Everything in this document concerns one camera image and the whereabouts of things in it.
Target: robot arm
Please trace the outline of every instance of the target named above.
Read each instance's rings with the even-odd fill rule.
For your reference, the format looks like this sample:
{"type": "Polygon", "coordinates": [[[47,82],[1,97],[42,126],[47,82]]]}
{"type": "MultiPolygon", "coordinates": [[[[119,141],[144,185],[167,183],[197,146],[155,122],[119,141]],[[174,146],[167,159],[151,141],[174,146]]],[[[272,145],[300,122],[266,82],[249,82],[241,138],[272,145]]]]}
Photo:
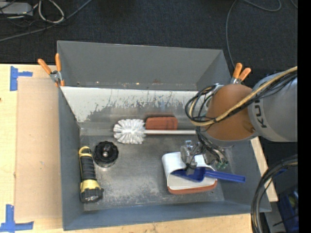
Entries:
{"type": "Polygon", "coordinates": [[[268,76],[253,89],[240,83],[208,87],[187,103],[186,114],[220,148],[256,136],[275,142],[297,141],[297,67],[268,76]],[[194,116],[203,95],[199,114],[194,116]],[[204,106],[207,111],[201,115],[204,106]]]}

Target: brush handle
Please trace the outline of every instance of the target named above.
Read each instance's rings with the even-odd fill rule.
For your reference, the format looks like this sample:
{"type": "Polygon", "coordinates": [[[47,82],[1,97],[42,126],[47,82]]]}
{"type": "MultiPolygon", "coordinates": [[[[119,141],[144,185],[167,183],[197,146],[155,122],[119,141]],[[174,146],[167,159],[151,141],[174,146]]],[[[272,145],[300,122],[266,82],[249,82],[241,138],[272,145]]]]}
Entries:
{"type": "Polygon", "coordinates": [[[196,134],[195,130],[144,130],[145,134],[196,134]]]}
{"type": "Polygon", "coordinates": [[[237,175],[237,174],[231,174],[231,173],[223,173],[223,172],[218,172],[218,171],[214,171],[214,170],[206,170],[205,176],[215,178],[215,179],[240,182],[240,183],[245,183],[245,181],[246,181],[245,176],[237,175]]]}

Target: black round object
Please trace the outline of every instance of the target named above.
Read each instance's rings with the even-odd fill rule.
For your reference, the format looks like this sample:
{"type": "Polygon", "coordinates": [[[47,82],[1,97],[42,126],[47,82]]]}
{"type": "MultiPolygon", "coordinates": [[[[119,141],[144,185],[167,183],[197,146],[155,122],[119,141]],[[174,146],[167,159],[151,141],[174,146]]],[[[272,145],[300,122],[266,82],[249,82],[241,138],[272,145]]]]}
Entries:
{"type": "Polygon", "coordinates": [[[101,167],[112,166],[117,160],[119,151],[116,145],[112,142],[100,142],[93,153],[94,161],[101,167]]]}

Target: orange object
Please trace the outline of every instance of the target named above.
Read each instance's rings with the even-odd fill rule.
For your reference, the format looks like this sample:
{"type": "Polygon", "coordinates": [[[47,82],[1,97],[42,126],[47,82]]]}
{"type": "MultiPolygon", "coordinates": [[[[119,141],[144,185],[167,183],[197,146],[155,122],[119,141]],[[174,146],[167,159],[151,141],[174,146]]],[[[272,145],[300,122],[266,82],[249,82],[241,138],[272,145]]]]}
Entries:
{"type": "MultiPolygon", "coordinates": [[[[209,102],[207,118],[215,118],[226,112],[252,92],[242,84],[228,84],[220,88],[209,102]]],[[[249,119],[247,108],[206,127],[207,133],[218,140],[238,141],[250,137],[255,129],[249,119]]]]}
{"type": "Polygon", "coordinates": [[[40,66],[42,66],[42,68],[46,71],[47,74],[50,75],[50,74],[52,73],[51,69],[50,69],[49,66],[45,63],[44,60],[38,59],[38,64],[39,64],[40,66]]]}
{"type": "Polygon", "coordinates": [[[62,65],[60,64],[59,53],[55,55],[55,63],[56,63],[57,71],[60,72],[62,70],[62,65]]]}
{"type": "Polygon", "coordinates": [[[173,116],[149,117],[146,119],[147,130],[177,130],[178,120],[173,116]]]}
{"type": "Polygon", "coordinates": [[[234,69],[234,72],[233,72],[233,75],[232,75],[233,78],[237,79],[239,77],[239,75],[240,75],[240,73],[242,71],[242,67],[243,67],[243,65],[241,63],[237,63],[235,65],[235,69],[234,69]]]}
{"type": "Polygon", "coordinates": [[[249,67],[245,68],[238,77],[238,83],[242,82],[248,76],[248,74],[250,74],[251,71],[252,71],[251,68],[249,67]]]}

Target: wooden table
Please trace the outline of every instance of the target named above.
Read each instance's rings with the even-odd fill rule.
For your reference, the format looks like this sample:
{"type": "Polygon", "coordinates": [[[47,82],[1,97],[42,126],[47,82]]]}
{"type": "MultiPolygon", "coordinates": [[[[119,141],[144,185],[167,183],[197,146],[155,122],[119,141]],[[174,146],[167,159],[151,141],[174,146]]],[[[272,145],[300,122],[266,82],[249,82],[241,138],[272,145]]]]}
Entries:
{"type": "MultiPolygon", "coordinates": [[[[28,221],[34,221],[34,228],[31,231],[25,232],[63,232],[62,229],[62,218],[61,218],[61,199],[60,192],[58,193],[56,200],[54,201],[51,198],[53,196],[53,187],[48,187],[47,185],[43,188],[39,187],[39,189],[43,189],[43,192],[52,191],[52,195],[48,195],[44,192],[41,196],[44,197],[44,207],[40,208],[40,203],[37,205],[35,203],[30,202],[29,200],[32,198],[27,194],[27,190],[21,190],[19,182],[21,177],[29,177],[32,175],[34,181],[37,179],[45,179],[49,180],[51,175],[55,175],[52,173],[41,174],[40,172],[32,171],[30,169],[23,168],[18,166],[20,160],[16,160],[17,156],[17,145],[25,144],[25,151],[27,149],[27,145],[30,144],[30,141],[25,143],[17,143],[17,112],[18,109],[23,109],[18,107],[22,102],[18,100],[21,94],[21,87],[18,87],[17,91],[10,91],[10,67],[14,66],[21,71],[31,71],[33,72],[33,77],[20,77],[18,78],[18,84],[35,83],[37,79],[50,80],[49,76],[45,73],[45,71],[39,65],[11,65],[11,64],[1,64],[0,65],[0,144],[1,144],[1,158],[0,158],[0,222],[5,221],[5,205],[11,204],[15,207],[15,212],[20,212],[15,215],[16,223],[24,223],[28,221]],[[52,206],[56,206],[56,209],[51,212],[51,216],[49,216],[49,204],[52,206]],[[28,212],[30,215],[29,218],[22,217],[23,213],[28,212]],[[31,218],[32,212],[45,212],[48,211],[48,214],[37,214],[36,218],[31,218]]],[[[56,70],[55,66],[50,66],[52,70],[56,70]]],[[[53,86],[52,80],[48,81],[51,85],[51,89],[56,89],[53,86]]],[[[31,85],[27,86],[29,89],[33,89],[36,91],[38,87],[31,87],[31,85]]],[[[34,104],[27,104],[27,108],[31,108],[31,106],[35,106],[34,104]]],[[[46,130],[49,130],[51,124],[47,123],[45,125],[46,130]]],[[[32,130],[36,128],[36,124],[29,125],[32,130]]],[[[40,139],[32,138],[33,142],[40,142],[40,139]]],[[[252,144],[254,147],[254,153],[259,163],[259,168],[261,173],[263,173],[267,169],[267,164],[264,160],[264,155],[262,154],[262,149],[260,142],[257,138],[252,140],[252,144]]],[[[59,160],[55,159],[54,164],[58,165],[59,160]]],[[[39,163],[31,163],[34,165],[34,169],[38,165],[44,165],[42,161],[39,163]]],[[[270,201],[276,201],[277,196],[273,187],[268,190],[268,196],[270,201]]],[[[251,227],[251,217],[249,214],[243,215],[231,215],[231,216],[217,216],[217,217],[207,217],[207,218],[198,218],[198,219],[189,219],[189,220],[179,220],[179,221],[169,221],[169,222],[155,222],[155,223],[147,223],[147,224],[139,224],[139,225],[127,225],[127,226],[118,226],[118,227],[108,227],[108,228],[100,228],[100,229],[91,229],[91,230],[78,230],[73,232],[101,232],[101,233],[148,233],[148,232],[157,232],[157,233],[252,233],[251,227]]]]}

